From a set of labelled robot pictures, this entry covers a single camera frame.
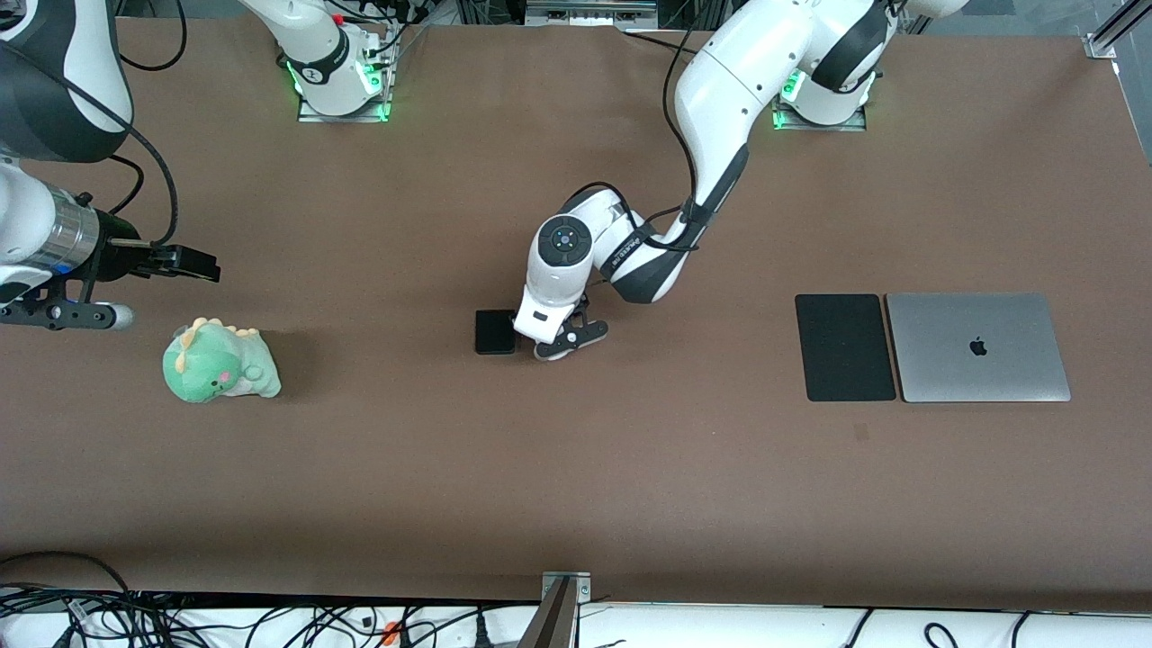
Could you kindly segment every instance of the green dinosaur plush toy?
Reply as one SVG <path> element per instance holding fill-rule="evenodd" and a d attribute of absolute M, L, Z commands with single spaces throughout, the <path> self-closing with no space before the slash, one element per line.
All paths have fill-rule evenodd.
<path fill-rule="evenodd" d="M 188 402 L 280 393 L 280 375 L 260 332 L 204 317 L 177 331 L 164 352 L 164 379 L 172 393 Z"/>

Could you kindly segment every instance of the brown table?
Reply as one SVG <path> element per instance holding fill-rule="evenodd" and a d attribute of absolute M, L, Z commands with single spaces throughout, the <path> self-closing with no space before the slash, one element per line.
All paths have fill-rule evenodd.
<path fill-rule="evenodd" d="M 175 27 L 121 21 L 161 60 Z M 866 134 L 773 131 L 654 307 L 591 291 L 605 342 L 472 353 L 532 232 L 584 182 L 643 212 L 687 173 L 668 52 L 612 29 L 435 28 L 393 121 L 294 121 L 253 18 L 128 70 L 219 285 L 126 279 L 124 333 L 0 334 L 0 548 L 98 553 L 134 587 L 617 600 L 1152 605 L 1152 183 L 1111 63 L 1071 38 L 897 38 Z M 127 155 L 144 164 L 135 144 Z M 114 164 L 29 165 L 111 205 Z M 162 231 L 150 169 L 126 211 Z M 797 293 L 1043 291 L 1059 405 L 813 404 Z M 196 316 L 271 331 L 283 397 L 184 405 Z M 96 585 L 75 566 L 36 575 Z"/>

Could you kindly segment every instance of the plush toy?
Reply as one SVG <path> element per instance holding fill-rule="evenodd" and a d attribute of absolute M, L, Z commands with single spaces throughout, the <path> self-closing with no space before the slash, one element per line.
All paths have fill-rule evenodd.
<path fill-rule="evenodd" d="M 176 331 L 164 352 L 164 379 L 172 393 L 188 402 L 218 395 L 280 393 L 280 376 L 268 345 L 256 329 L 225 326 L 199 317 Z"/>

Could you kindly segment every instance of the silver laptop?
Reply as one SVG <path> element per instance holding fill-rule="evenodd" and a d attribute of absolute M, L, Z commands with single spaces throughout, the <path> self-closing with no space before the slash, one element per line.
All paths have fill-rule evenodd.
<path fill-rule="evenodd" d="M 1044 295 L 897 293 L 887 302 L 908 402 L 1071 398 Z"/>

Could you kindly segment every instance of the mouse pad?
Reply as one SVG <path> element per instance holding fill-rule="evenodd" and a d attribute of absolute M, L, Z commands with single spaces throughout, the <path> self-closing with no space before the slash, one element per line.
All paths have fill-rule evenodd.
<path fill-rule="evenodd" d="M 796 295 L 808 399 L 895 400 L 877 295 Z"/>

